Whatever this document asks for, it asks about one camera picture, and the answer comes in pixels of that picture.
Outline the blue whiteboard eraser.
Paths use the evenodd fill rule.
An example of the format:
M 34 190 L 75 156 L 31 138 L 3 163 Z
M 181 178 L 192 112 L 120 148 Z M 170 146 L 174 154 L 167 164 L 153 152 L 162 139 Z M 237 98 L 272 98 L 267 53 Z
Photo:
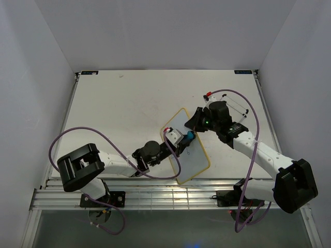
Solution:
M 193 139 L 195 139 L 195 134 L 194 134 L 194 132 L 193 132 L 193 131 L 188 131 L 188 132 L 187 132 L 187 135 L 186 135 L 186 139 L 188 139 L 188 140 L 193 140 Z

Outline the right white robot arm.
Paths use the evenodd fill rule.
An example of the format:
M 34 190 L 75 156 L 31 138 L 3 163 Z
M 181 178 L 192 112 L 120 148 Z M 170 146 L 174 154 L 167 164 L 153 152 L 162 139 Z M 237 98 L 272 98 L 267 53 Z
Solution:
M 251 200 L 270 201 L 286 213 L 293 213 L 317 197 L 311 165 L 304 159 L 295 161 L 258 143 L 247 127 L 232 120 L 226 102 L 198 107 L 184 125 L 196 132 L 215 132 L 221 142 L 253 159 L 273 179 L 271 182 L 242 179 L 221 198 L 223 202 L 246 205 Z

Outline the yellow framed small whiteboard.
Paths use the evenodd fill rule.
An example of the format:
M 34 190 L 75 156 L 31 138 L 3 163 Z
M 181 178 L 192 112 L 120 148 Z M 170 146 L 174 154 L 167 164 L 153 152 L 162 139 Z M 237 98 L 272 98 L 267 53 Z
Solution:
M 160 136 L 163 139 L 163 131 L 165 128 L 177 129 L 183 135 L 186 135 L 190 129 L 186 128 L 184 124 L 190 119 L 187 110 L 181 108 L 163 127 L 160 129 Z M 193 179 L 203 171 L 210 167 L 210 159 L 203 147 L 203 144 L 196 134 L 195 139 L 191 142 L 190 146 L 184 149 L 178 158 L 182 171 L 176 181 L 178 184 L 184 184 Z

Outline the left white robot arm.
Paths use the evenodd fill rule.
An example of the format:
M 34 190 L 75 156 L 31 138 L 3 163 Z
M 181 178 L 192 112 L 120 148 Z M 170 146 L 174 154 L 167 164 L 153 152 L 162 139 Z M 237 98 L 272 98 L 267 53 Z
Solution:
M 173 156 L 175 159 L 195 139 L 192 131 L 182 134 L 177 129 L 164 132 L 165 141 L 147 142 L 130 156 L 100 151 L 94 143 L 86 144 L 57 160 L 57 167 L 65 192 L 81 191 L 92 198 L 97 206 L 105 206 L 110 200 L 109 189 L 98 176 L 102 173 L 122 175 L 128 178 L 149 173 L 149 168 Z

